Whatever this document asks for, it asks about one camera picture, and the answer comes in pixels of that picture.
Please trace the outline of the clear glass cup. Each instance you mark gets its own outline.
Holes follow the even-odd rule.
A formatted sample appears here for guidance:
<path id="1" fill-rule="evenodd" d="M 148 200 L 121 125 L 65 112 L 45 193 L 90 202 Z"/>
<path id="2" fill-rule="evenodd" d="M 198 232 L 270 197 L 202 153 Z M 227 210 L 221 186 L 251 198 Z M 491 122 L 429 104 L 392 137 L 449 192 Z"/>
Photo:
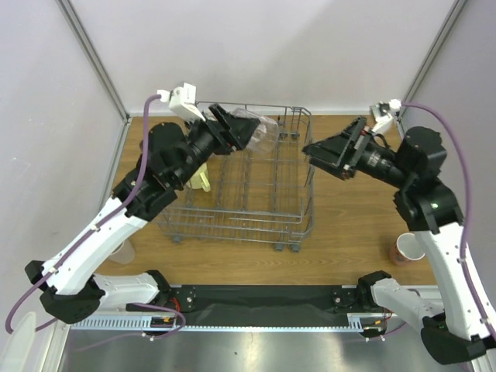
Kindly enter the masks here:
<path id="1" fill-rule="evenodd" d="M 246 146 L 248 150 L 258 153 L 269 153 L 275 148 L 280 132 L 277 121 L 244 108 L 236 108 L 231 113 L 240 118 L 259 120 L 259 124 Z"/>

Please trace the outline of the pale yellow mug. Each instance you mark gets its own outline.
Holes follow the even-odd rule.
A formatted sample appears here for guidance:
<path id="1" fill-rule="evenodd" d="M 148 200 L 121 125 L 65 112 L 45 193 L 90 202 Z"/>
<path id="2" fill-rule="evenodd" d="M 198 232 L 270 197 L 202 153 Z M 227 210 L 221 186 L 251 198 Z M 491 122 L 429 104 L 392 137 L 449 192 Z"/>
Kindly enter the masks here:
<path id="1" fill-rule="evenodd" d="M 211 191 L 211 185 L 208 179 L 207 163 L 203 163 L 191 176 L 186 186 L 193 190 L 202 189 L 204 192 Z"/>

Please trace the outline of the pink patterned mug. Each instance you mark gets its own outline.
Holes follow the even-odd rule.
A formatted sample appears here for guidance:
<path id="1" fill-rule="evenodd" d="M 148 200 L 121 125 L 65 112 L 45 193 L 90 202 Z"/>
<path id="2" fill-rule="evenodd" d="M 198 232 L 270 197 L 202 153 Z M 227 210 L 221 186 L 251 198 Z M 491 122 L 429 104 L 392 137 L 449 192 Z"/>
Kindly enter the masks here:
<path id="1" fill-rule="evenodd" d="M 420 261 L 425 252 L 412 232 L 401 234 L 389 251 L 390 261 L 398 266 Z"/>

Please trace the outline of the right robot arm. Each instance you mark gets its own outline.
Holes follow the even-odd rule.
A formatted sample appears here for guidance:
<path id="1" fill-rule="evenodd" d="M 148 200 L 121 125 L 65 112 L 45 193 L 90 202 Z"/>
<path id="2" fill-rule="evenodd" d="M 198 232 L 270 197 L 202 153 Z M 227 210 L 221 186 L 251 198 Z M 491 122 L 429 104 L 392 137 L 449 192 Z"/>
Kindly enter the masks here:
<path id="1" fill-rule="evenodd" d="M 358 280 L 357 304 L 367 312 L 386 308 L 415 329 L 429 355 L 442 365 L 483 357 L 495 337 L 482 321 L 466 272 L 475 267 L 461 253 L 465 218 L 455 194 L 440 179 L 446 159 L 440 134 L 422 126 L 407 130 L 398 150 L 376 143 L 364 117 L 342 132 L 303 148 L 311 165 L 342 180 L 362 172 L 397 189 L 393 202 L 435 275 L 442 304 L 401 286 L 380 270 Z"/>

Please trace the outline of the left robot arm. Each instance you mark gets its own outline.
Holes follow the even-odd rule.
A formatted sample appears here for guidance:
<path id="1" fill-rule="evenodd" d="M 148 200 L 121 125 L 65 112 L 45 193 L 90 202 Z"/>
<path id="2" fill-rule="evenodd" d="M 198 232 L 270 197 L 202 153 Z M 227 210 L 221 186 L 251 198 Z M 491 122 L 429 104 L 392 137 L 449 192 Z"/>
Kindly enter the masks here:
<path id="1" fill-rule="evenodd" d="M 159 311 L 169 305 L 171 286 L 158 270 L 121 277 L 95 271 L 173 203 L 212 154 L 244 150 L 260 125 L 258 118 L 235 115 L 218 104 L 208 109 L 213 117 L 195 120 L 188 133 L 175 122 L 153 126 L 143 138 L 136 167 L 115 186 L 95 219 L 54 258 L 26 265 L 48 314 L 74 324 L 98 310 Z"/>

